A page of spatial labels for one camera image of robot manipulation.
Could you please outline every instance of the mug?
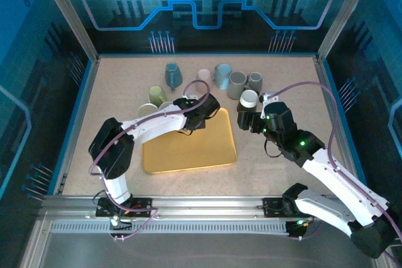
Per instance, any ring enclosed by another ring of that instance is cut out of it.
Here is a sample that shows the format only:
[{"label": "mug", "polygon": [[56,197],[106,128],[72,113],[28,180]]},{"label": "mug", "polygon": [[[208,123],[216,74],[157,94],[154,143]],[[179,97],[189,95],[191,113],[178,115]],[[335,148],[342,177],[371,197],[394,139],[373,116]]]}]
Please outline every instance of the mug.
[{"label": "mug", "polygon": [[163,110],[163,109],[169,107],[171,104],[173,104],[173,102],[164,102],[162,105],[159,106],[158,111]]},{"label": "mug", "polygon": [[258,94],[263,89],[263,76],[259,72],[252,72],[248,76],[247,86]]},{"label": "mug", "polygon": [[229,76],[229,86],[227,88],[227,96],[232,100],[240,99],[241,94],[246,86],[247,76],[242,72],[232,72]]},{"label": "mug", "polygon": [[215,67],[215,85],[219,89],[226,90],[229,86],[229,75],[232,67],[229,64],[220,64]]},{"label": "mug", "polygon": [[157,106],[155,106],[154,104],[151,103],[147,103],[142,105],[140,108],[138,108],[138,118],[142,118],[144,116],[150,115],[152,113],[155,113],[158,111]]},{"label": "mug", "polygon": [[149,102],[159,107],[162,103],[166,102],[168,97],[166,92],[159,86],[152,86],[149,89]]},{"label": "mug", "polygon": [[175,91],[183,83],[182,72],[177,63],[171,62],[166,64],[165,82],[171,88],[171,91]]},{"label": "mug", "polygon": [[240,101],[237,105],[237,111],[248,111],[255,112],[258,104],[258,94],[257,92],[249,89],[243,91],[240,96]]},{"label": "mug", "polygon": [[[209,86],[209,90],[212,90],[212,84],[213,84],[213,80],[212,80],[212,75],[211,72],[207,69],[201,69],[198,71],[197,74],[197,80],[203,80],[204,82],[206,82]],[[204,83],[200,83],[197,82],[195,83],[195,89],[196,91],[201,94],[204,95],[207,93],[207,87],[205,86]]]}]

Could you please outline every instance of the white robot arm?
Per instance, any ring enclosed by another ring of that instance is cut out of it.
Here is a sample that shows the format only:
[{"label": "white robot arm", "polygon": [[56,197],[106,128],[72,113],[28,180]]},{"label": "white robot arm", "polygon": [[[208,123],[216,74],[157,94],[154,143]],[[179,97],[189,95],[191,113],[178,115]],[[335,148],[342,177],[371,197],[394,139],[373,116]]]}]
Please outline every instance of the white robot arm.
[{"label": "white robot arm", "polygon": [[330,163],[324,143],[314,134],[297,128],[285,103],[268,102],[263,94],[261,112],[239,112],[243,130],[263,133],[282,155],[319,179],[342,202],[320,196],[305,185],[293,185],[283,194],[285,213],[294,217],[306,213],[318,217],[348,235],[366,255],[377,258],[394,240],[396,233],[383,212],[401,224],[402,204],[390,204],[362,184],[335,158]]},{"label": "white robot arm", "polygon": [[131,197],[126,183],[126,171],[131,162],[134,145],[140,146],[171,131],[195,131],[205,128],[205,120],[219,110],[220,105],[213,95],[208,94],[206,100],[204,97],[200,100],[177,99],[162,111],[140,119],[118,122],[111,118],[105,121],[89,148],[94,160],[113,137],[131,128],[104,153],[97,164],[103,174],[106,188],[117,204],[123,204]]}]

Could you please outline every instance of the gray cup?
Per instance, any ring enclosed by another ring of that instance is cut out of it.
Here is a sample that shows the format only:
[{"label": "gray cup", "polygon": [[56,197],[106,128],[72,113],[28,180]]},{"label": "gray cup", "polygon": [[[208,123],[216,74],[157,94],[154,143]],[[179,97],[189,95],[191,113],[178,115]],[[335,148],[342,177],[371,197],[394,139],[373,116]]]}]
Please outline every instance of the gray cup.
[{"label": "gray cup", "polygon": [[239,100],[247,82],[247,76],[242,72],[232,72],[229,76],[227,96],[232,100]]},{"label": "gray cup", "polygon": [[247,86],[259,94],[263,89],[263,76],[259,72],[250,73]]}]

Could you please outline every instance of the yellow tray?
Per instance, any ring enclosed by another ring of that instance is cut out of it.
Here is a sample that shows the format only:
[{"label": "yellow tray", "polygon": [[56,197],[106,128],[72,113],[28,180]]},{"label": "yellow tray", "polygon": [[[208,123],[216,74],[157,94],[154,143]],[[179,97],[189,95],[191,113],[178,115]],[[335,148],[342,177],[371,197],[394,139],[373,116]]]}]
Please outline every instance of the yellow tray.
[{"label": "yellow tray", "polygon": [[234,163],[237,154],[228,111],[221,108],[205,123],[205,129],[196,130],[191,136],[173,131],[144,143],[142,163],[145,172],[160,173]]}]

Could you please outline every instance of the green mug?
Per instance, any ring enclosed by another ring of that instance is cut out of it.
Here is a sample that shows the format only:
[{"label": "green mug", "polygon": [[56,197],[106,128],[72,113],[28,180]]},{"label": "green mug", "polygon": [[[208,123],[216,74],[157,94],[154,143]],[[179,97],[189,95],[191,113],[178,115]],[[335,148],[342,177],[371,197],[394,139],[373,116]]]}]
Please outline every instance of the green mug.
[{"label": "green mug", "polygon": [[168,97],[166,92],[159,86],[152,86],[149,90],[149,102],[159,107],[166,102]]}]

